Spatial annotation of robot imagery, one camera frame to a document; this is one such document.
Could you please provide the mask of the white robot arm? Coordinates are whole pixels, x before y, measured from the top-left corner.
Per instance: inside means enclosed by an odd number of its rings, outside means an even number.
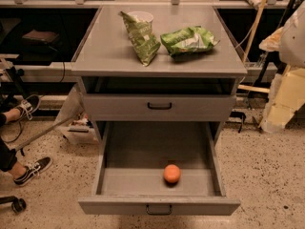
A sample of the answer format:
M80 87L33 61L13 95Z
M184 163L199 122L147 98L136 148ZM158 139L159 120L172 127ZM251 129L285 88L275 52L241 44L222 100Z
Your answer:
M286 64L284 73L277 73L272 81L260 123L264 132L279 132L305 104L305 1L259 48L278 52L280 61Z

